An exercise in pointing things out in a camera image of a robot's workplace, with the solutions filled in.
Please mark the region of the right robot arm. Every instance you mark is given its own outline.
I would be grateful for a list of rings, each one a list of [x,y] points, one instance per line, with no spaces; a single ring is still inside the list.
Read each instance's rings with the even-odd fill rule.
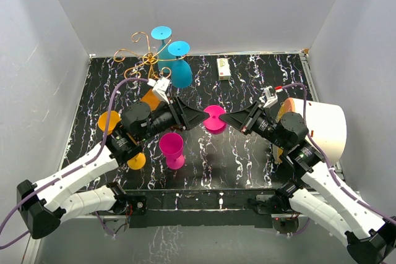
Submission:
[[[395,218],[376,213],[334,171],[347,137],[341,107],[289,98],[276,123],[259,103],[220,119],[268,140],[274,158],[291,172],[288,182],[256,205],[306,215],[337,237],[356,263],[382,263],[395,249]]]

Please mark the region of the blue wine glass front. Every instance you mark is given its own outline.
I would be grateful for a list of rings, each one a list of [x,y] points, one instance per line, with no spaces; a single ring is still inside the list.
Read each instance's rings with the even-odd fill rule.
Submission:
[[[186,88],[192,83],[191,67],[183,58],[189,50],[185,41],[174,41],[168,46],[168,52],[176,57],[171,66],[171,83],[176,88]]]

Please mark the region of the blue wine glass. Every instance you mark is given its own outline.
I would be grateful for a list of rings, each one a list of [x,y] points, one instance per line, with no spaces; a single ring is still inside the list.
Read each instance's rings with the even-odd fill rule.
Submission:
[[[189,50],[185,41],[174,41],[168,46],[168,52],[176,57],[171,66],[171,83],[176,88],[186,88],[192,83],[191,67],[183,58]]]
[[[171,60],[175,58],[175,56],[170,54],[170,52],[168,51],[167,42],[171,40],[171,35],[172,35],[172,30],[170,27],[167,26],[158,26],[151,31],[152,38],[161,41],[161,45],[157,51],[158,54],[157,64],[158,64],[158,70],[160,72],[164,67],[168,68],[164,70],[164,73],[169,72],[169,69],[171,68],[173,63]]]

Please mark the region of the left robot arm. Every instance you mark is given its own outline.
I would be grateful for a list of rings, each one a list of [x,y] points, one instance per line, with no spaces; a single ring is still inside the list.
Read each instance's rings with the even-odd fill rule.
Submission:
[[[98,211],[144,214],[143,196],[125,193],[116,182],[82,192],[81,188],[106,172],[131,160],[138,160],[142,144],[170,129],[191,130],[210,116],[173,97],[155,110],[143,101],[121,114],[111,133],[86,155],[45,179],[25,180],[17,186],[18,211],[33,239],[41,239],[63,222]]]

